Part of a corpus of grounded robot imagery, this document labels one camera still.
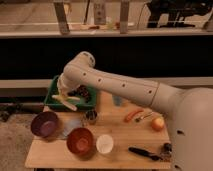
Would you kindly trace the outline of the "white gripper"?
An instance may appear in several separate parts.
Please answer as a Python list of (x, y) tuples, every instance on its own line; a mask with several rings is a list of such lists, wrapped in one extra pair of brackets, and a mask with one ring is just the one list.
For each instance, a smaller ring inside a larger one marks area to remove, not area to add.
[(67, 98), (68, 93), (76, 89), (76, 84), (61, 74), (57, 81), (57, 88), (59, 94), (62, 97)]

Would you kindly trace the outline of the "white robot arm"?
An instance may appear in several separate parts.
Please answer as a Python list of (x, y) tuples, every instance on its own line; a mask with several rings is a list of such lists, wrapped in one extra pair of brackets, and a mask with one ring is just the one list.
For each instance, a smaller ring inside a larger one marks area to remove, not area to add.
[(82, 51), (69, 61), (57, 82), (67, 95), (81, 85), (115, 94), (173, 119), (172, 170), (213, 171), (213, 88), (181, 89), (164, 83), (107, 73)]

